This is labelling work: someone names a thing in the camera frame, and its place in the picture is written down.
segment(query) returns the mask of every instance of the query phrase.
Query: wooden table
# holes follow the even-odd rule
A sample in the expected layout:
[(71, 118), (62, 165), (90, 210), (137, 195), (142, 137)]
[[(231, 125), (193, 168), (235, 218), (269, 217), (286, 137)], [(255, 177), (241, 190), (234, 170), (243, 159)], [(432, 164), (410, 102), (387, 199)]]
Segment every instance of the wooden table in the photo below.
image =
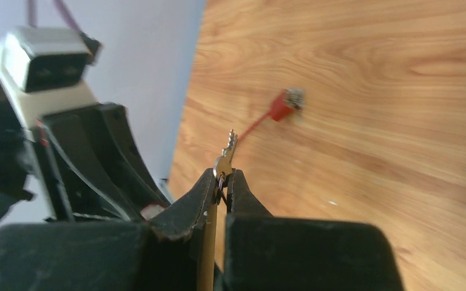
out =
[(466, 1), (209, 0), (175, 195), (290, 86), (307, 90), (303, 120), (266, 120), (235, 154), (257, 198), (375, 224), (408, 290), (466, 290)]

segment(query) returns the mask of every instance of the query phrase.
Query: cable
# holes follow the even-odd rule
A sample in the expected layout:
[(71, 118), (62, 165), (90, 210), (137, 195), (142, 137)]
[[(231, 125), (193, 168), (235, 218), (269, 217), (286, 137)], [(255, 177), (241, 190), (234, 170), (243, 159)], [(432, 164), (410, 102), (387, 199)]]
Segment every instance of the cable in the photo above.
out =
[(239, 137), (238, 137), (238, 141), (237, 143), (241, 143), (248, 134), (250, 134), (258, 125), (260, 125), (260, 123), (262, 123), (262, 121), (264, 121), (267, 117), (269, 117), (271, 115), (271, 112), (270, 111), (267, 111), (267, 113), (265, 113), (262, 117), (260, 117), (258, 120), (256, 120), (255, 123), (253, 123), (244, 133), (242, 133)]
[(290, 113), (299, 110), (301, 111), (303, 106), (303, 94), (302, 89), (285, 89), (283, 90), (271, 103), (271, 108), (262, 117), (256, 120), (248, 129), (238, 137), (237, 143), (241, 143), (248, 134), (250, 134), (262, 121), (267, 117), (271, 117), (272, 120), (280, 121), (287, 117)]
[(76, 20), (72, 16), (71, 12), (67, 8), (67, 6), (63, 2), (63, 0), (53, 0), (53, 2), (54, 2), (54, 5), (55, 5), (56, 9), (58, 9), (58, 12), (59, 12), (61, 18), (63, 19), (63, 21), (65, 21), (67, 26), (70, 27), (71, 29), (76, 30), (77, 32), (80, 32), (81, 29), (80, 29), (78, 23), (76, 22)]
[(36, 0), (26, 0), (26, 7), (27, 25), (36, 27)]

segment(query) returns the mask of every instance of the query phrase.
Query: silver key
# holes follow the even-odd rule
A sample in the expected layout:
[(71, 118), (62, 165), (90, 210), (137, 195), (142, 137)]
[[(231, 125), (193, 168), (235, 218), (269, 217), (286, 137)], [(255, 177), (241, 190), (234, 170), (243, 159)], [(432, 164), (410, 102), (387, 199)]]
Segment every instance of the silver key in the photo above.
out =
[(214, 165), (214, 176), (219, 183), (219, 189), (222, 190), (223, 183), (226, 178), (233, 173), (231, 162), (233, 161), (233, 154), (237, 148), (238, 135), (233, 132), (233, 129), (229, 132), (228, 147), (222, 150), (222, 155), (215, 160)]

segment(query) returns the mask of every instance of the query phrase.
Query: red connector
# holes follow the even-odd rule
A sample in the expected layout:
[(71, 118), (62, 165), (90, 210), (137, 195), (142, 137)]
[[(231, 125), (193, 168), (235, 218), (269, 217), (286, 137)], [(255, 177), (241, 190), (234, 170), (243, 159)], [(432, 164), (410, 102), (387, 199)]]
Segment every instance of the red connector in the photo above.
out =
[(303, 109), (303, 94), (302, 89), (285, 89), (272, 102), (269, 114), (276, 121), (287, 117), (290, 113)]
[(275, 121), (280, 121), (296, 110), (301, 113), (304, 105), (304, 93), (305, 91), (303, 89), (284, 89), (272, 102), (270, 110), (253, 123), (253, 125), (251, 125), (244, 134), (238, 137), (238, 143), (243, 141), (251, 131), (253, 131), (265, 118), (269, 116)]

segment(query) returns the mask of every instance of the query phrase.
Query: purple cable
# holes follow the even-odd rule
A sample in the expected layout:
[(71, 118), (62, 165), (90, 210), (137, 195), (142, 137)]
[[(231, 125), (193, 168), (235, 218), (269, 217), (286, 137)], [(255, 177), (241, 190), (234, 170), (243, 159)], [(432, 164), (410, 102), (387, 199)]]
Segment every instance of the purple cable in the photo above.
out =
[(65, 21), (67, 26), (71, 29), (80, 32), (81, 29), (79, 28), (79, 25), (74, 20), (74, 17), (72, 17), (72, 14), (70, 13), (65, 3), (63, 3), (63, 0), (53, 0), (53, 2), (55, 4), (56, 9), (58, 9), (61, 18), (63, 19), (63, 21)]
[(27, 3), (27, 24), (36, 27), (36, 2), (35, 0), (26, 0)]

